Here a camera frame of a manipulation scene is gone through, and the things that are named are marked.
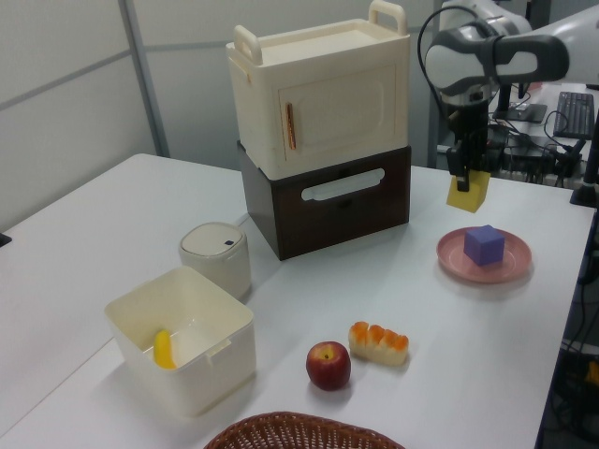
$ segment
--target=purple cube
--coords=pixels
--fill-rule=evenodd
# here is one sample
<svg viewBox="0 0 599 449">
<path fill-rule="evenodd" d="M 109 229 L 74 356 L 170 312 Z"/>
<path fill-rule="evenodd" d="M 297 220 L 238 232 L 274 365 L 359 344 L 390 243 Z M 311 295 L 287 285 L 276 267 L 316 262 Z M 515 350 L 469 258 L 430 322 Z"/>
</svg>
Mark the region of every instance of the purple cube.
<svg viewBox="0 0 599 449">
<path fill-rule="evenodd" d="M 466 231 L 464 252 L 479 266 L 504 260 L 505 237 L 493 226 L 486 225 Z"/>
</svg>

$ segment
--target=wicker basket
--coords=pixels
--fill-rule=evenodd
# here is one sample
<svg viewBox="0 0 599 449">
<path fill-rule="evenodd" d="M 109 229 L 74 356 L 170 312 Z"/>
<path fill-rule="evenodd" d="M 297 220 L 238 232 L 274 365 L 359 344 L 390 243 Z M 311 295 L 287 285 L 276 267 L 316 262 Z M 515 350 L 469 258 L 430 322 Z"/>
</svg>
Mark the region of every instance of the wicker basket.
<svg viewBox="0 0 599 449">
<path fill-rule="evenodd" d="M 404 449 L 367 428 L 308 414 L 251 416 L 217 435 L 205 449 Z"/>
</svg>

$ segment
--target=apple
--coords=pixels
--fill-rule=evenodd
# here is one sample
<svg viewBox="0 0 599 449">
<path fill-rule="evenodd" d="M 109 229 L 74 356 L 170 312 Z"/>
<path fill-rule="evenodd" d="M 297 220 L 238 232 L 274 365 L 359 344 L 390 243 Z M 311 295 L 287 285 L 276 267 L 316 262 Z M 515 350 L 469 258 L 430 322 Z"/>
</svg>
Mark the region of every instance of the apple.
<svg viewBox="0 0 599 449">
<path fill-rule="evenodd" d="M 337 341 L 322 341 L 308 352 L 306 370 L 314 385 L 332 391 L 347 384 L 352 362 L 345 346 Z"/>
</svg>

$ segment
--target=brown drawer box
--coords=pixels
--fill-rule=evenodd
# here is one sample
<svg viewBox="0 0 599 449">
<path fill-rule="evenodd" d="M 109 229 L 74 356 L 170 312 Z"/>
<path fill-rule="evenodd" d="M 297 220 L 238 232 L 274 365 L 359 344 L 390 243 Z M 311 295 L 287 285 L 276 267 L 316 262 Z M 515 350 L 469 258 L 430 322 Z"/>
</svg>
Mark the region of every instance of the brown drawer box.
<svg viewBox="0 0 599 449">
<path fill-rule="evenodd" d="M 239 142 L 238 148 L 248 212 L 280 260 L 409 220 L 409 146 L 278 181 L 256 168 Z M 381 168 L 384 176 L 375 186 L 329 199 L 302 198 L 304 189 Z"/>
</svg>

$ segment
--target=pink plate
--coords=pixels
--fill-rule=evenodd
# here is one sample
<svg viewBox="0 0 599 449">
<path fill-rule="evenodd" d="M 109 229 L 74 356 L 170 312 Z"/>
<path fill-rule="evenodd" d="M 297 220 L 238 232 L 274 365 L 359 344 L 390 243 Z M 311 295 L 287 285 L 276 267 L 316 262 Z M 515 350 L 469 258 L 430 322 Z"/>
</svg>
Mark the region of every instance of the pink plate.
<svg viewBox="0 0 599 449">
<path fill-rule="evenodd" d="M 504 260 L 478 266 L 464 253 L 464 236 L 473 227 L 456 229 L 445 234 L 437 244 L 439 262 L 450 273 L 463 279 L 482 283 L 512 281 L 528 271 L 533 260 L 531 249 L 520 238 L 497 229 L 505 237 Z"/>
</svg>

